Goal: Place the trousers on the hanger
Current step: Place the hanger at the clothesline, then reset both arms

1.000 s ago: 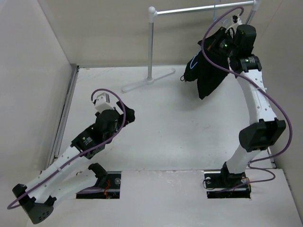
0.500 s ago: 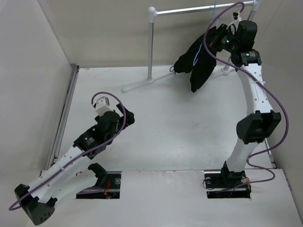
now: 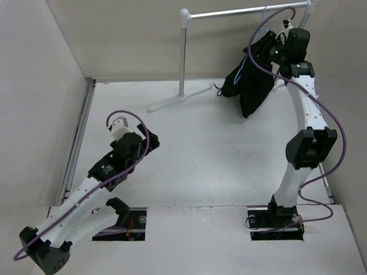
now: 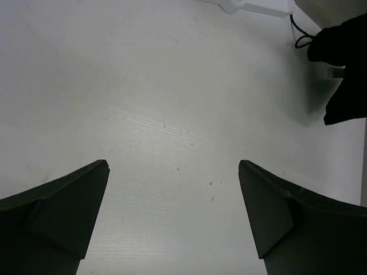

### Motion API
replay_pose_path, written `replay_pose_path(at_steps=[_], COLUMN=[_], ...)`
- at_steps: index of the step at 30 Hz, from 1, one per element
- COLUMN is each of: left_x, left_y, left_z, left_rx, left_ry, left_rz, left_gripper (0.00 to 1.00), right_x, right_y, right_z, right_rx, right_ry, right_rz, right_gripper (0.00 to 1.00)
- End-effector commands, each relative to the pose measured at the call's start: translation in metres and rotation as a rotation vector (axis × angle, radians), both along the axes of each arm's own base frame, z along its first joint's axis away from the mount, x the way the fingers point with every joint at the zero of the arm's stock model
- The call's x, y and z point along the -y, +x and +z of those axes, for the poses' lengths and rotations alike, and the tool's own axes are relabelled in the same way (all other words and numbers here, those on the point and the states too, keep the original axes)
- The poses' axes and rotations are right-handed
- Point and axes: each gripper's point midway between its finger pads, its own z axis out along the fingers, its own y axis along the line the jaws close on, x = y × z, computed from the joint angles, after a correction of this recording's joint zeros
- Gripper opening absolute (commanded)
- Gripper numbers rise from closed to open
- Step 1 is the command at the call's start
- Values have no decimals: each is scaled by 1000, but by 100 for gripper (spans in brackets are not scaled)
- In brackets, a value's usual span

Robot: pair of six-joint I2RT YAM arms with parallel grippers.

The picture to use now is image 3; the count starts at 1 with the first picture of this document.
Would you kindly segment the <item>black trousers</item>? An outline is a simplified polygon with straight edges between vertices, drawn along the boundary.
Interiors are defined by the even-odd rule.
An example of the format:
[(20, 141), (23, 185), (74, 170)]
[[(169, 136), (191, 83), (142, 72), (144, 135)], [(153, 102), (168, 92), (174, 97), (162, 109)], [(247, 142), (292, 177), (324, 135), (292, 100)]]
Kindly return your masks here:
[[(244, 48), (243, 52), (244, 57), (245, 54), (248, 55), (248, 48)], [(274, 77), (258, 69), (248, 56), (242, 70), (241, 79), (234, 85), (233, 80), (240, 64), (226, 76), (223, 86), (217, 89), (217, 95), (239, 97), (242, 117), (248, 118), (269, 95), (274, 87)]]

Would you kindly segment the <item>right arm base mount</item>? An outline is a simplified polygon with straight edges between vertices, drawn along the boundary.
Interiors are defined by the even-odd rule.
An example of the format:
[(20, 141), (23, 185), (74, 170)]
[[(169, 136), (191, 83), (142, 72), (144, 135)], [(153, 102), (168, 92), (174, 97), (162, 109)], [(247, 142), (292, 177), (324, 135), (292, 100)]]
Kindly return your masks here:
[(247, 210), (246, 226), (252, 241), (302, 241), (304, 226), (294, 207), (277, 213), (267, 207), (251, 207)]

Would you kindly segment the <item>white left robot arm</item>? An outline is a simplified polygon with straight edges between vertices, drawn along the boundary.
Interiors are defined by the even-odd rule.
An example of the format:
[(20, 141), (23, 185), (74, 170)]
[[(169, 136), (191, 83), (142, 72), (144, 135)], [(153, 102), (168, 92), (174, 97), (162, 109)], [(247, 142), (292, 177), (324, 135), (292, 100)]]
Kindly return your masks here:
[(128, 231), (134, 224), (130, 207), (110, 194), (135, 166), (160, 146), (156, 134), (142, 124), (140, 133), (111, 126), (112, 150), (88, 171), (81, 185), (43, 223), (25, 227), (19, 234), (25, 253), (44, 272), (56, 274), (80, 242), (107, 235), (106, 229)]

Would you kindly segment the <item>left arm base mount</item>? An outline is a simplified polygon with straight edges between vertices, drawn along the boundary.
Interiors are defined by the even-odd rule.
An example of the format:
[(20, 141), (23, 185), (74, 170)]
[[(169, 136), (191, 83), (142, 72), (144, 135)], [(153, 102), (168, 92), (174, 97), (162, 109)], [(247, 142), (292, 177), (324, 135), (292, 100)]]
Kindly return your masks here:
[(132, 208), (128, 217), (104, 229), (93, 241), (144, 241), (146, 236), (147, 208)]

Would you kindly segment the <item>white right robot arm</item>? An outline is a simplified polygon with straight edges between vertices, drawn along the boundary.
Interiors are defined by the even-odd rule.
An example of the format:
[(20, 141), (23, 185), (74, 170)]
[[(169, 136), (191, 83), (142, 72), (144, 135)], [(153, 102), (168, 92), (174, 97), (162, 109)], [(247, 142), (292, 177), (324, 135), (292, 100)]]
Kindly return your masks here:
[(296, 203), (307, 177), (324, 162), (337, 141), (337, 131), (328, 127), (317, 99), (314, 70), (304, 58), (310, 40), (305, 29), (290, 29), (284, 42), (268, 31), (250, 47), (253, 64), (265, 71), (266, 63), (276, 63), (280, 79), (291, 96), (298, 122), (297, 134), (286, 145), (287, 168), (278, 190), (265, 210), (248, 210), (252, 229), (300, 227)]

